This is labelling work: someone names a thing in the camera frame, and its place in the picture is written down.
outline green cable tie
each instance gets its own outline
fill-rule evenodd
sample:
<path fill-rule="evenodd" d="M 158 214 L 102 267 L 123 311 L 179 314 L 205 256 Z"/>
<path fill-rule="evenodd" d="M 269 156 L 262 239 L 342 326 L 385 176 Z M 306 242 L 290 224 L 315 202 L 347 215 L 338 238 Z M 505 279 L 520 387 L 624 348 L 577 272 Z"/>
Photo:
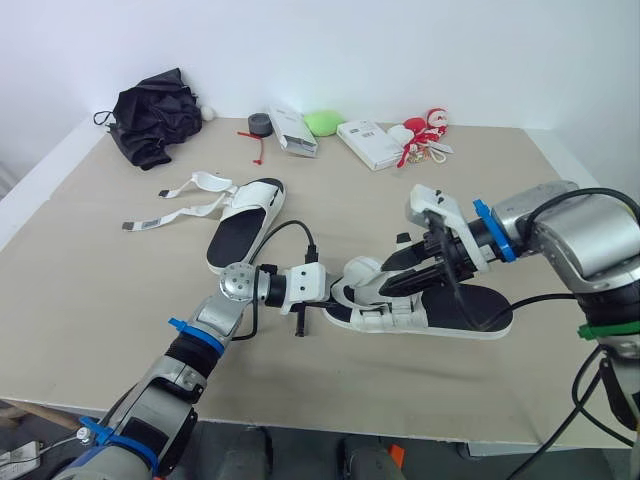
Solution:
<path fill-rule="evenodd" d="M 608 337 L 609 335 L 630 335 L 632 333 L 640 333 L 640 320 L 623 323 L 621 325 L 605 325 L 602 327 L 590 327 L 585 323 L 578 327 L 578 336 L 585 340 Z"/>

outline white ball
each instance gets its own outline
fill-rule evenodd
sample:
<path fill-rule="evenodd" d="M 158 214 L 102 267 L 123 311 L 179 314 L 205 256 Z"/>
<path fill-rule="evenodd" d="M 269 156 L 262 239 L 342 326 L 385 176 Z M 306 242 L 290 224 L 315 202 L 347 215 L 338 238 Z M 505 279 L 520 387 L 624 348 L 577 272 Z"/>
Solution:
<path fill-rule="evenodd" d="M 210 122 L 211 120 L 216 118 L 215 110 L 208 105 L 202 105 L 200 107 L 200 115 L 205 122 Z"/>

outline floor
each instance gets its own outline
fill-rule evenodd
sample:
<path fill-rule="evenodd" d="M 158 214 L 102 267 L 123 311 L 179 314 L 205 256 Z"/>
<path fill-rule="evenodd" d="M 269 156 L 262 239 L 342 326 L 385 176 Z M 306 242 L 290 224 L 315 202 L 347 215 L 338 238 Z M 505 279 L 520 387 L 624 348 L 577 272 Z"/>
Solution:
<path fill-rule="evenodd" d="M 191 437 L 181 464 L 170 480 L 215 480 L 230 442 L 244 427 L 241 425 L 199 423 Z M 274 448 L 272 480 L 333 480 L 337 472 L 337 447 L 343 434 L 270 428 Z M 45 445 L 69 436 L 71 432 L 43 419 L 28 416 L 19 428 L 0 428 L 0 452 L 30 440 Z M 502 479 L 517 467 L 526 455 L 509 455 L 480 460 L 465 460 L 456 445 L 444 442 L 408 439 L 383 439 L 406 449 L 403 472 L 407 480 Z M 59 465 L 84 451 L 79 442 L 70 442 L 51 450 L 42 458 L 37 471 L 23 477 L 47 480 Z M 523 480 L 627 480 L 627 455 L 624 450 L 573 450 L 547 453 L 523 475 Z"/>

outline white sandal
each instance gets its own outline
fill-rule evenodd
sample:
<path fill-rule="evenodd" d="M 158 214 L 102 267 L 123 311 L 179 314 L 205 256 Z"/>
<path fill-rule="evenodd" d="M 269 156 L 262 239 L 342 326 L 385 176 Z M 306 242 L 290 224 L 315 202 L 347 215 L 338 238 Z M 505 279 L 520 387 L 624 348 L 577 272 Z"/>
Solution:
<path fill-rule="evenodd" d="M 222 192 L 215 202 L 176 210 L 147 221 L 124 222 L 122 229 L 139 232 L 171 223 L 180 215 L 205 217 L 217 208 L 223 208 L 218 229 L 207 249 L 209 268 L 220 273 L 234 262 L 246 262 L 269 230 L 285 199 L 282 182 L 274 178 L 261 178 L 241 187 L 226 178 L 208 172 L 193 172 L 180 188 L 162 190 L 159 196 L 175 198 L 191 183 L 201 190 Z"/>

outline white strap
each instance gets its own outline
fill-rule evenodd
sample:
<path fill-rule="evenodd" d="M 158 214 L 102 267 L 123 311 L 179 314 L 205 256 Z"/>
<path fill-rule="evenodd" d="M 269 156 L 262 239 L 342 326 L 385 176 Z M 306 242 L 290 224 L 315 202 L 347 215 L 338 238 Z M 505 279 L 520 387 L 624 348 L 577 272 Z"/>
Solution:
<path fill-rule="evenodd" d="M 222 222 L 245 210 L 262 208 L 265 212 L 268 212 L 277 192 L 278 187 L 264 182 L 251 182 L 241 186 L 233 195 L 231 202 L 222 211 L 220 221 Z"/>
<path fill-rule="evenodd" d="M 151 228 L 157 228 L 157 227 L 161 227 L 162 225 L 166 225 L 167 223 L 171 223 L 180 215 L 191 215 L 193 217 L 206 217 L 211 212 L 213 212 L 222 203 L 222 201 L 225 198 L 227 198 L 227 195 L 222 194 L 213 203 L 181 208 L 180 210 L 176 210 L 175 212 L 164 215 L 163 217 L 154 218 L 153 220 L 124 222 L 122 224 L 122 229 L 127 232 L 140 232 L 142 230 L 149 230 Z"/>
<path fill-rule="evenodd" d="M 216 177 L 209 172 L 197 171 L 193 172 L 191 178 L 180 188 L 176 188 L 175 190 L 161 190 L 158 195 L 163 198 L 175 198 L 191 183 L 206 192 L 233 191 L 236 188 L 228 178 Z"/>
<path fill-rule="evenodd" d="M 380 263 L 369 257 L 356 257 L 347 262 L 342 271 L 343 277 L 331 287 L 335 301 L 347 308 L 356 310 L 376 310 L 379 305 L 363 305 L 349 300 L 344 294 L 345 287 L 356 288 L 366 285 L 380 275 Z"/>

